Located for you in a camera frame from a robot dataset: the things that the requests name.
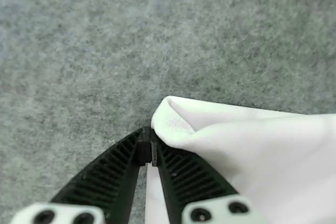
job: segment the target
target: gray floor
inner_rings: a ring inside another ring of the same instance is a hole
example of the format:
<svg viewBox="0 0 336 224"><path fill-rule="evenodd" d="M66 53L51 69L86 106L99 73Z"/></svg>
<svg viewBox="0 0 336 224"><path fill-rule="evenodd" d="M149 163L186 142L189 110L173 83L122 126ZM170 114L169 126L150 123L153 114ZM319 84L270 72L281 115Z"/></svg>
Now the gray floor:
<svg viewBox="0 0 336 224"><path fill-rule="evenodd" d="M336 0L0 0L1 222L166 95L332 113L335 83Z"/></svg>

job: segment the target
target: screw hole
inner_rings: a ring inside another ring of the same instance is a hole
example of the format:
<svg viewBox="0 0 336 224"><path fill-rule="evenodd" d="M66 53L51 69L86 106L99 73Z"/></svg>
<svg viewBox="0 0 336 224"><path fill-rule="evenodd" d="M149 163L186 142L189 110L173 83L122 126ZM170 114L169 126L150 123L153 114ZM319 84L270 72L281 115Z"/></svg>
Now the screw hole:
<svg viewBox="0 0 336 224"><path fill-rule="evenodd" d="M55 213L51 210L40 212L34 219L34 224L49 224L55 217Z"/></svg>
<svg viewBox="0 0 336 224"><path fill-rule="evenodd" d="M211 214L204 208L196 208L191 212L190 217L193 221L204 222L211 219Z"/></svg>
<svg viewBox="0 0 336 224"><path fill-rule="evenodd" d="M92 214L89 214L88 212L84 212L80 215L78 215L72 224L93 224L94 217Z"/></svg>
<svg viewBox="0 0 336 224"><path fill-rule="evenodd" d="M230 203L229 210L233 214L246 213L248 212L248 207L243 203L235 201Z"/></svg>

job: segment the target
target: ribbed gripper pad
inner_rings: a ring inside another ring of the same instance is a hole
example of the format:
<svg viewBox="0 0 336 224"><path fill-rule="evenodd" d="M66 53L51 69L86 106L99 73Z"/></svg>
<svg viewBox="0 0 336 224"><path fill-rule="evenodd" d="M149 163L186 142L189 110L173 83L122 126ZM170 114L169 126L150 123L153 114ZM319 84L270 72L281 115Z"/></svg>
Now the ribbed gripper pad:
<svg viewBox="0 0 336 224"><path fill-rule="evenodd" d="M231 184L197 154L171 148L154 137L171 223L181 223L183 208L188 203L237 194Z"/></svg>
<svg viewBox="0 0 336 224"><path fill-rule="evenodd" d="M127 223L139 172L134 155L142 131L133 132L98 156L51 202L97 206L107 223Z"/></svg>

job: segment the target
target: white fabric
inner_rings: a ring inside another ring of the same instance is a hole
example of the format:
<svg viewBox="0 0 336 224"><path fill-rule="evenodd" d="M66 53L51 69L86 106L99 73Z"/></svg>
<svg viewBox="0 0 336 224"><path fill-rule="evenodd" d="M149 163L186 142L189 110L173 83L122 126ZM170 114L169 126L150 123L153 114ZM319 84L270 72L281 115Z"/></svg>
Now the white fabric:
<svg viewBox="0 0 336 224"><path fill-rule="evenodd" d="M336 115L300 115L166 97L152 128L195 152L274 224L336 223ZM168 224L148 166L145 224Z"/></svg>

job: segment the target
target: gray carpet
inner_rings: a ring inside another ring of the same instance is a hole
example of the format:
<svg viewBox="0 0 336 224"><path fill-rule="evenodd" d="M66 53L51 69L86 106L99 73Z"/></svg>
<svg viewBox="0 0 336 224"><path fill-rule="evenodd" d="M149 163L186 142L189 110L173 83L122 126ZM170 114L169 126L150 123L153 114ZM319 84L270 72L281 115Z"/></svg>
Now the gray carpet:
<svg viewBox="0 0 336 224"><path fill-rule="evenodd" d="M335 83L336 0L0 0L1 222L166 95L333 113Z"/></svg>

